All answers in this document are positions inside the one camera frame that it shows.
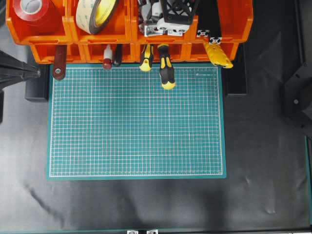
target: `green cutting mat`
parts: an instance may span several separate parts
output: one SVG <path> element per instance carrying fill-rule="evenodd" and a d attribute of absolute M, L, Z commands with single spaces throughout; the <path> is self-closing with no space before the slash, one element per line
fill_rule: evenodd
<path fill-rule="evenodd" d="M 175 64 L 175 78 L 162 89 L 157 64 L 51 76 L 48 178 L 225 178 L 220 69 Z"/>

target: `black fabric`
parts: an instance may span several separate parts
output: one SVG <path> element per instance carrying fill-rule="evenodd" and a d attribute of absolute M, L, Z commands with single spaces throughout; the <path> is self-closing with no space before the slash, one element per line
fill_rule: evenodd
<path fill-rule="evenodd" d="M 254 1 L 245 49 L 249 94 L 224 99 L 226 179 L 47 181 L 48 106 L 5 88 L 0 231 L 308 227 L 304 137 L 279 95 L 299 66 L 293 0 Z"/>

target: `yellow utility knife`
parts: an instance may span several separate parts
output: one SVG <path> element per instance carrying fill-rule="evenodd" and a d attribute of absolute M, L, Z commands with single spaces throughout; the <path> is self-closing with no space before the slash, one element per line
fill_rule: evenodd
<path fill-rule="evenodd" d="M 229 60 L 229 58 L 226 56 L 224 51 L 222 50 L 220 45 L 217 44 L 209 44 L 208 42 L 204 42 L 204 47 L 206 50 L 206 53 L 210 59 L 210 62 L 217 66 L 222 66 L 223 68 L 232 68 L 233 64 Z"/>

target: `yellow screwdriver handle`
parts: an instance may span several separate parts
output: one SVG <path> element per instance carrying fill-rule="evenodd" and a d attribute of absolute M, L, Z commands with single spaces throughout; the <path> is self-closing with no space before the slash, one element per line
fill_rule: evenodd
<path fill-rule="evenodd" d="M 160 57 L 159 73 L 161 77 L 161 86 L 166 90 L 173 89 L 176 86 L 175 69 L 170 61 L 169 45 L 160 44 L 158 46 L 158 52 Z"/>
<path fill-rule="evenodd" d="M 140 57 L 141 71 L 149 72 L 152 69 L 153 60 L 154 60 L 154 46 L 150 44 L 144 45 Z"/>

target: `screw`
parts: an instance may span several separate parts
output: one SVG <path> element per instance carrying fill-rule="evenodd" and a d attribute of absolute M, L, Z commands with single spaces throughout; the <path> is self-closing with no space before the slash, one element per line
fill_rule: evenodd
<path fill-rule="evenodd" d="M 60 69 L 59 68 L 55 69 L 55 73 L 59 74 L 60 73 Z"/>

